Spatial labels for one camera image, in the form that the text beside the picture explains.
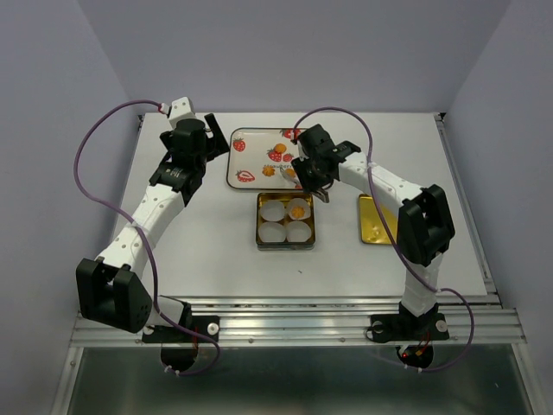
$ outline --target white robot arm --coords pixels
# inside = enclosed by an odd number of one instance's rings
[[[152,309],[151,295],[141,282],[148,255],[137,228],[153,250],[200,187],[207,162],[229,151],[214,115],[206,115],[213,133],[208,137],[206,125],[195,117],[187,98],[174,101],[167,113],[173,130],[160,136],[167,154],[149,179],[132,215],[134,222],[94,260],[82,259],[76,271],[83,317],[131,333],[144,326],[169,325]],[[158,302],[167,317],[188,328],[192,318],[189,304],[166,297],[159,297]]]
[[[292,166],[303,189],[328,202],[324,187],[337,180],[374,196],[398,218],[397,244],[410,268],[427,286],[436,287],[443,254],[454,237],[443,190],[407,182],[376,163],[368,166],[358,146],[349,142],[334,145],[320,125],[305,130],[297,140],[301,156]],[[367,179],[369,168],[375,195]],[[435,292],[427,286],[408,270],[398,314],[372,316],[372,322],[384,324],[379,333],[373,331],[372,340],[415,340],[427,332],[433,340],[446,340],[447,332],[436,332],[435,323],[443,320],[443,315],[437,312]]]
[[[399,216],[399,209],[404,205],[405,200],[414,200],[421,195],[423,186],[407,182],[376,163],[371,163],[370,167],[377,192],[375,197],[396,218]],[[367,180],[368,168],[364,153],[352,153],[346,157],[345,162],[338,165],[340,181],[373,196]],[[438,268],[442,263],[442,258],[443,255],[438,253],[428,266],[413,263],[410,265],[429,285],[436,287]],[[406,270],[405,291],[401,304],[414,316],[419,317],[434,307],[435,293],[424,287],[413,278],[409,270]]]

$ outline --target gold tray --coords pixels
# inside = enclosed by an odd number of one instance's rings
[[[284,205],[284,208],[286,209],[288,207],[288,202],[292,199],[303,199],[305,200],[309,208],[311,209],[311,216],[309,216],[307,219],[304,220],[292,220],[288,214],[284,215],[284,219],[276,222],[280,223],[284,227],[290,222],[293,221],[301,221],[305,222],[309,225],[311,228],[311,237],[306,240],[305,242],[288,242],[285,240],[284,242],[263,242],[259,238],[259,227],[266,222],[265,219],[261,217],[261,214],[259,214],[259,210],[263,206],[263,204],[267,201],[281,201]],[[313,209],[314,203],[313,203],[313,196],[310,194],[304,194],[304,193],[260,193],[257,195],[257,224],[256,224],[256,243],[257,248],[260,250],[275,250],[275,251],[281,251],[281,250],[307,250],[312,249],[315,245],[315,210]]]
[[[392,235],[397,235],[397,218],[385,207],[382,212]],[[369,195],[359,195],[359,229],[361,241],[365,244],[391,245],[384,225],[378,217],[377,208]]]

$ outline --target orange fruit print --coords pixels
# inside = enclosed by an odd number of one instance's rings
[[[283,154],[286,151],[286,146],[282,143],[279,143],[273,149],[276,153]]]
[[[262,173],[267,177],[274,176],[275,175],[275,168],[271,167],[271,166],[264,166],[263,170],[262,170]]]

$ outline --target white tray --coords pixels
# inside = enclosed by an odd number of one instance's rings
[[[299,156],[290,128],[240,128],[231,135],[226,181],[232,188],[257,190],[300,189],[284,179],[283,166],[293,176],[290,162]]]

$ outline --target white wall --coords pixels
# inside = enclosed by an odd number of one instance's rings
[[[553,407],[553,2],[515,0],[446,117],[499,294]]]
[[[507,0],[79,0],[125,91],[209,111],[445,111]]]
[[[74,270],[113,217],[73,184],[86,130],[127,99],[74,0],[9,0],[0,12],[0,413],[49,413],[78,301]],[[126,112],[90,143],[83,177],[118,201],[134,149]]]

